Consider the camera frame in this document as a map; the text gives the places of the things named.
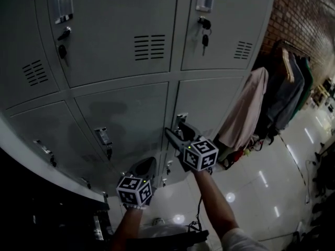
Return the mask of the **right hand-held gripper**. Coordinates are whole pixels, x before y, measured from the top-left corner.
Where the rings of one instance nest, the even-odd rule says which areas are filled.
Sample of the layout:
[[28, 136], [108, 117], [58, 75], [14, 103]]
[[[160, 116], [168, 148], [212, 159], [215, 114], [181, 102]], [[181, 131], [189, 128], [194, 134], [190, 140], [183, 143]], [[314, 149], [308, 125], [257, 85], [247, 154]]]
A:
[[200, 172], [214, 166], [219, 151], [214, 143], [187, 122], [180, 121], [179, 130], [183, 140], [169, 128], [164, 129], [164, 134], [172, 146], [180, 152], [178, 159], [184, 171]]

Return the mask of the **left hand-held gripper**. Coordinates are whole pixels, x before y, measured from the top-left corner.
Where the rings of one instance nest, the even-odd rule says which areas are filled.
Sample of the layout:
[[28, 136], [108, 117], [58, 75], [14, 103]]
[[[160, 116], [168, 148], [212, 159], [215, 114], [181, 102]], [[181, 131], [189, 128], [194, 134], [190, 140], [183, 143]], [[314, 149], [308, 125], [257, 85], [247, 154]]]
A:
[[157, 160], [151, 156], [133, 164], [129, 172], [122, 172], [116, 187], [120, 201], [132, 207], [148, 206], [156, 191], [154, 186], [156, 171]]

